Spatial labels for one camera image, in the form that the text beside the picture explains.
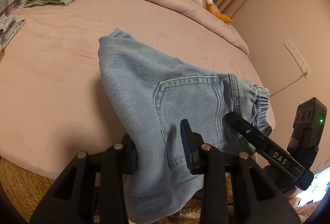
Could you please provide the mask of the person's right hand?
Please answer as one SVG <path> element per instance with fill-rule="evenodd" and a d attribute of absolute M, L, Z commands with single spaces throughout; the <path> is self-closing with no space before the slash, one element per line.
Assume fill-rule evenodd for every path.
<path fill-rule="evenodd" d="M 283 195 L 288 199 L 288 200 L 291 200 L 291 199 L 294 199 L 296 197 L 296 195 L 298 194 L 299 192 L 299 189 L 297 187 L 292 187 L 288 190 L 285 190 L 283 192 Z"/>

